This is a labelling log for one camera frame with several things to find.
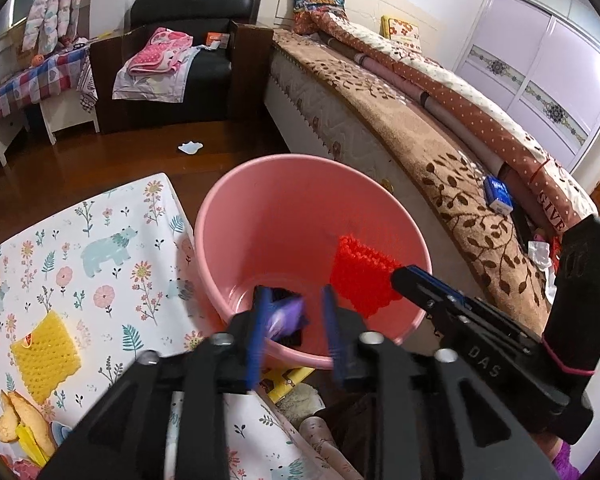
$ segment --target yellow clip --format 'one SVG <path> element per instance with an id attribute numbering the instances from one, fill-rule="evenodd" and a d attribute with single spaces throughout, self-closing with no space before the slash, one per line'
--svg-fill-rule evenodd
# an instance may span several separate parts
<path id="1" fill-rule="evenodd" d="M 40 449 L 36 439 L 33 438 L 33 432 L 27 426 L 18 424 L 16 435 L 18 436 L 18 443 L 22 450 L 37 466 L 44 467 L 49 462 L 49 457 Z"/>

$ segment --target bed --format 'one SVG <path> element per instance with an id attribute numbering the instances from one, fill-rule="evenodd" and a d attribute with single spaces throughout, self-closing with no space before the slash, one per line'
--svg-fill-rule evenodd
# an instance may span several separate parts
<path id="1" fill-rule="evenodd" d="M 486 160 L 477 153 L 479 142 L 452 133 L 416 94 L 398 91 L 326 44 L 288 32 L 293 7 L 293 0 L 261 0 L 258 12 L 259 22 L 276 27 L 265 104 L 289 149 L 337 160 L 375 179 L 416 221 L 439 279 L 486 298 L 541 333 L 550 310 L 544 277 L 520 251 L 510 220 L 485 208 L 481 181 L 486 173 L 498 174 L 493 157 Z M 384 14 L 415 23 L 423 54 L 435 56 L 442 27 L 407 0 L 346 0 L 346 13 L 350 22 L 373 32 L 379 32 Z M 339 40 L 358 45 L 356 30 L 340 32 Z M 373 54 L 358 43 L 358 51 Z M 377 60 L 384 61 L 381 55 Z M 564 181 L 571 185 L 568 176 Z M 435 346 L 432 332 L 426 323 L 418 330 L 424 338 L 420 350 Z"/>

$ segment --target white table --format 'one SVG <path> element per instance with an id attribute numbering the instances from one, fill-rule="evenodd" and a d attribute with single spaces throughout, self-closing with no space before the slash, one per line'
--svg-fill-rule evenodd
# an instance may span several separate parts
<path id="1" fill-rule="evenodd" d="M 13 114 L 0 119 L 0 163 L 3 166 L 7 165 L 7 159 L 4 153 L 7 151 L 13 139 L 21 129 L 29 129 L 29 123 L 24 115 L 23 110 L 18 110 Z"/>
<path id="2" fill-rule="evenodd" d="M 212 317 L 192 294 L 191 234 L 170 182 L 156 174 L 65 209 L 0 246 L 0 390 L 16 390 L 33 403 L 10 345 L 49 310 L 61 316 L 80 355 L 80 369 L 39 406 L 58 442 L 138 352 L 180 353 L 211 333 Z M 232 479 L 286 480 L 300 468 L 302 480 L 342 480 L 268 397 L 225 399 Z M 181 403 L 174 396 L 167 479 Z M 19 444 L 0 442 L 0 454 L 30 468 Z"/>
<path id="3" fill-rule="evenodd" d="M 76 124 L 93 122 L 96 133 L 100 132 L 95 108 L 91 112 L 84 111 L 80 104 L 80 94 L 74 88 L 40 101 L 40 111 L 51 144 L 56 143 L 55 132 Z"/>

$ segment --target purple cloth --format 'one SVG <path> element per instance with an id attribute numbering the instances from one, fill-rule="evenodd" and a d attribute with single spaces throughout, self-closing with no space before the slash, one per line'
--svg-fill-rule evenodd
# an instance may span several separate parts
<path id="1" fill-rule="evenodd" d="M 276 308 L 267 323 L 267 337 L 279 341 L 282 337 L 292 335 L 302 328 L 302 313 L 304 312 L 304 299 L 291 298 L 273 304 Z"/>
<path id="2" fill-rule="evenodd" d="M 569 461 L 570 455 L 571 446 L 563 442 L 558 455 L 554 458 L 554 467 L 560 475 L 560 480 L 578 480 L 580 478 L 580 472 Z"/>

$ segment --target black leather sofa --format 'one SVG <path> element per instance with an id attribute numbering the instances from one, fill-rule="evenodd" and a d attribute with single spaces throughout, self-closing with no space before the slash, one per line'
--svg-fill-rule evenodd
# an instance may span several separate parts
<path id="1" fill-rule="evenodd" d="M 256 116 L 262 106 L 273 31 L 249 25 L 252 12 L 253 0 L 136 0 L 129 14 L 130 32 L 91 46 L 101 131 Z M 229 33 L 231 39 L 227 49 L 197 54 L 183 103 L 111 99 L 116 73 L 157 27 L 186 32 L 194 45 L 205 43 L 208 32 Z"/>

